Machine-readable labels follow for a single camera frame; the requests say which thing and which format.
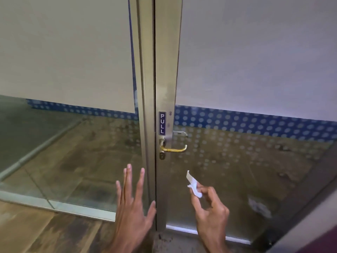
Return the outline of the person's left hand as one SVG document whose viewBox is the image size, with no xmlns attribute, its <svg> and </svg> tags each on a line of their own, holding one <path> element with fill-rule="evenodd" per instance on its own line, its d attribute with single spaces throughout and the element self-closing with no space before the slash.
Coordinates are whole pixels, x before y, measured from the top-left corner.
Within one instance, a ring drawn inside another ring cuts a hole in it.
<svg viewBox="0 0 337 253">
<path fill-rule="evenodd" d="M 122 200 L 116 211 L 115 233 L 113 245 L 130 244 L 133 248 L 139 247 L 151 229 L 154 221 L 146 221 L 143 210 L 143 189 L 145 169 L 141 168 L 137 182 L 135 196 L 131 203 L 127 202 L 127 167 L 123 170 L 124 182 Z"/>
</svg>

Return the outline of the person's right hand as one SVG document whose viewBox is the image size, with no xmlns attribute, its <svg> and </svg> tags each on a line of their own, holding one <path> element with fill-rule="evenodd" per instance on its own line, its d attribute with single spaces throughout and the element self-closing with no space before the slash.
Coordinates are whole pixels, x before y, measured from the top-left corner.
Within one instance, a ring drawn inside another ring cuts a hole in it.
<svg viewBox="0 0 337 253">
<path fill-rule="evenodd" d="M 198 182 L 198 191 L 205 196 L 210 208 L 204 209 L 204 218 L 197 222 L 198 235 L 207 245 L 225 243 L 229 209 L 221 202 L 213 187 Z"/>
</svg>

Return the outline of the white torn paper scrap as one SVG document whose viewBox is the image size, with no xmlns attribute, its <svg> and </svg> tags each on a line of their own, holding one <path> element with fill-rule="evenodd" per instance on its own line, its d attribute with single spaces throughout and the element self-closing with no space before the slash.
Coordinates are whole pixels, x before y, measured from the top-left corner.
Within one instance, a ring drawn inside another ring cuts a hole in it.
<svg viewBox="0 0 337 253">
<path fill-rule="evenodd" d="M 192 190 L 196 197 L 202 198 L 203 194 L 198 191 L 198 181 L 190 174 L 189 170 L 187 170 L 186 178 L 189 181 L 188 188 Z"/>
</svg>

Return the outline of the person's left forearm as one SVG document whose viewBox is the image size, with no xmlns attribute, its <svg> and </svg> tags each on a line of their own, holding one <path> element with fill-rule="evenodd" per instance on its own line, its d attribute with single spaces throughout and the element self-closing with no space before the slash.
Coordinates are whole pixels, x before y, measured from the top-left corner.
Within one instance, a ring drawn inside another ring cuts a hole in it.
<svg viewBox="0 0 337 253">
<path fill-rule="evenodd" d="M 105 253 L 147 253 L 146 247 L 133 248 L 130 244 L 112 245 Z"/>
</svg>

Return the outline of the person's right forearm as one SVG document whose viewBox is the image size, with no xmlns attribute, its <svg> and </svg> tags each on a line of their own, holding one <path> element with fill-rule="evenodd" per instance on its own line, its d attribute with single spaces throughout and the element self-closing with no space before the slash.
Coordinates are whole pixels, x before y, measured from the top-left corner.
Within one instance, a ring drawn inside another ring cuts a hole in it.
<svg viewBox="0 0 337 253">
<path fill-rule="evenodd" d="M 203 243 L 206 253 L 230 253 L 225 243 L 215 243 L 207 245 Z"/>
</svg>

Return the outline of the white crumpled paper scrap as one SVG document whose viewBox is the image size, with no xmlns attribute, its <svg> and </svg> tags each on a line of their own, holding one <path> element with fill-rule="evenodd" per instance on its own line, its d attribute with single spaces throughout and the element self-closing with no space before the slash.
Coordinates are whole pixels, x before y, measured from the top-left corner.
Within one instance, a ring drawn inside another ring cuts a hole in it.
<svg viewBox="0 0 337 253">
<path fill-rule="evenodd" d="M 264 218 L 267 218 L 267 219 L 272 218 L 272 212 L 267 207 L 267 205 L 263 203 L 261 199 L 250 196 L 248 197 L 248 204 L 254 212 L 260 214 Z"/>
</svg>

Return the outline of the blue door sign sticker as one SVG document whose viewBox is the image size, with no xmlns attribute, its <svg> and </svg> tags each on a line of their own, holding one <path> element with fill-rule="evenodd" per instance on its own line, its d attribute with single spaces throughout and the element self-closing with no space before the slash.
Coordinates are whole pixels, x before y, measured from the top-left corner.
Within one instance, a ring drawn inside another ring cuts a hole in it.
<svg viewBox="0 0 337 253">
<path fill-rule="evenodd" d="M 166 112 L 159 111 L 159 135 L 166 135 Z"/>
</svg>

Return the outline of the blue dotted film strip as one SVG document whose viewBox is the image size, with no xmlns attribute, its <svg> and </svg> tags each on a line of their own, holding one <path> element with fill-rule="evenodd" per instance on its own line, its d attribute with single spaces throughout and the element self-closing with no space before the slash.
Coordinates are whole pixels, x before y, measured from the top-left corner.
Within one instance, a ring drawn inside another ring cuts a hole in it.
<svg viewBox="0 0 337 253">
<path fill-rule="evenodd" d="M 34 99 L 26 99 L 26 101 L 27 104 L 31 106 L 33 109 L 59 111 L 82 115 L 103 116 L 103 117 L 120 118 L 128 120 L 139 120 L 138 111 L 136 111 L 135 113 L 128 113 L 107 109 L 97 109 L 92 107 L 72 106 L 63 103 L 47 102 Z"/>
<path fill-rule="evenodd" d="M 337 140 L 337 122 L 245 113 L 194 106 L 175 106 L 174 124 L 296 140 L 331 143 Z"/>
</svg>

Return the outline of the metal framed glass door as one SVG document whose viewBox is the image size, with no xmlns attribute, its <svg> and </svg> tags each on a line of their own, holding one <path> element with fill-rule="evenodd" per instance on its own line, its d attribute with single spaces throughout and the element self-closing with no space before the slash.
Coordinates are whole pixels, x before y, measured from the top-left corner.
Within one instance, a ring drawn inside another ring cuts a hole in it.
<svg viewBox="0 0 337 253">
<path fill-rule="evenodd" d="M 189 170 L 230 209 L 228 241 L 275 250 L 337 188 L 337 140 L 176 126 L 175 106 L 337 122 L 337 0 L 154 0 L 154 16 L 158 231 L 197 233 Z M 160 138 L 187 150 L 160 160 Z"/>
</svg>

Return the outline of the metal framed fixed glass panel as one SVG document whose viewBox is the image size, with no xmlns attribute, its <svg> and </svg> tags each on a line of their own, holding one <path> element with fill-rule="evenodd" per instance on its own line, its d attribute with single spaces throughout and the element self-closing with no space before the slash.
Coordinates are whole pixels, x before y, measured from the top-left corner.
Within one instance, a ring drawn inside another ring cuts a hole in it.
<svg viewBox="0 0 337 253">
<path fill-rule="evenodd" d="M 135 187 L 147 168 L 139 13 L 139 0 L 0 0 L 0 200 L 115 221 L 123 169 Z"/>
</svg>

